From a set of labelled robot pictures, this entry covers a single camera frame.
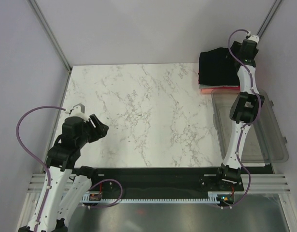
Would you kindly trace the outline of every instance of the marble surface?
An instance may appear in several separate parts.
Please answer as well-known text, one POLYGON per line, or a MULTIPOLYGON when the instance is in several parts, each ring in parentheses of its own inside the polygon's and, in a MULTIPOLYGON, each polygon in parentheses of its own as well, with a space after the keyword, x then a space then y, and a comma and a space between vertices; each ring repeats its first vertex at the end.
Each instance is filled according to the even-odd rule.
MULTIPOLYGON (((85 105, 110 127, 76 167, 209 167, 222 162, 212 98, 198 64, 74 66, 63 107, 85 105)), ((56 137, 67 114, 59 119, 56 137)))

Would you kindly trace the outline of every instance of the black cloth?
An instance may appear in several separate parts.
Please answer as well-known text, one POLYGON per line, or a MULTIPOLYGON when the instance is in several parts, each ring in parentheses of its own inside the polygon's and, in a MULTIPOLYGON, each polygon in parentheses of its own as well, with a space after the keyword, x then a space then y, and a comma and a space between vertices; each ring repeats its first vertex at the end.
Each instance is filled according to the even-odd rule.
POLYGON ((234 58, 228 49, 223 47, 200 53, 198 75, 200 85, 212 87, 240 85, 234 58))

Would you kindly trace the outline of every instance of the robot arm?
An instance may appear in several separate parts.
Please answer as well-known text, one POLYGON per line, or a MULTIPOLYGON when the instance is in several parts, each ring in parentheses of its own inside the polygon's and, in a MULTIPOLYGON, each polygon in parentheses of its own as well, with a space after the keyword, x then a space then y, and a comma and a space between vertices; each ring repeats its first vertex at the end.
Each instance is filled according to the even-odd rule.
POLYGON ((95 170, 82 167, 71 189, 63 200, 62 194, 74 165, 80 157, 80 150, 86 143, 92 143, 106 136, 109 127, 102 124, 95 115, 87 117, 84 106, 75 106, 70 117, 62 125, 62 134, 48 151, 46 165, 49 168, 50 183, 46 176, 34 215, 26 227, 19 232, 66 232, 70 218, 80 199, 91 188, 95 170))
POLYGON ((241 164, 239 160, 242 157, 245 140, 251 123, 256 119, 258 109, 264 102, 264 96, 259 95, 255 84, 254 58, 258 52, 256 48, 258 42, 258 36, 247 34, 237 54, 245 67, 239 63, 236 64, 240 80, 240 93, 230 111, 232 134, 226 157, 218 170, 219 179, 233 184, 240 180, 241 164))

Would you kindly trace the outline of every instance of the clear plastic container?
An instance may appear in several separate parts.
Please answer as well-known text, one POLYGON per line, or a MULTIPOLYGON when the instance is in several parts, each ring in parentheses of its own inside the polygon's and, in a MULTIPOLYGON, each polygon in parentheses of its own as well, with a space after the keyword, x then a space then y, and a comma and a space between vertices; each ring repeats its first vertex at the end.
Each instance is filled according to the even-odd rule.
MULTIPOLYGON (((255 122, 247 134, 242 154, 242 162, 286 162, 289 154, 286 148, 286 140, 280 132, 271 102, 265 91, 259 89, 264 96, 264 104, 261 109, 260 119, 255 122)), ((214 109, 214 125, 217 129, 218 140, 222 158, 226 156, 229 146, 232 120, 230 109, 239 91, 214 90, 212 92, 212 104, 214 109)))

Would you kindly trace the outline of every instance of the gray wall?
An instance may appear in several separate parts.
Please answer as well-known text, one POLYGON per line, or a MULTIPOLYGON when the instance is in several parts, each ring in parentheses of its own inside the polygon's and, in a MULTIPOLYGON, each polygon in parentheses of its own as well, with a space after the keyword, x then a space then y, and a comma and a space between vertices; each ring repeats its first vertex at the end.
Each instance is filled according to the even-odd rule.
MULTIPOLYGON (((59 105, 67 72, 25 0, 0 1, 0 231, 15 231, 36 162, 19 146, 18 119, 40 105, 59 105)), ((22 125, 23 141, 39 157, 51 134, 52 110, 22 125)))
POLYGON ((285 173, 297 206, 297 0, 285 0, 259 46, 256 80, 274 101, 274 112, 288 140, 285 173))
POLYGON ((37 0, 71 65, 196 63, 274 0, 37 0))

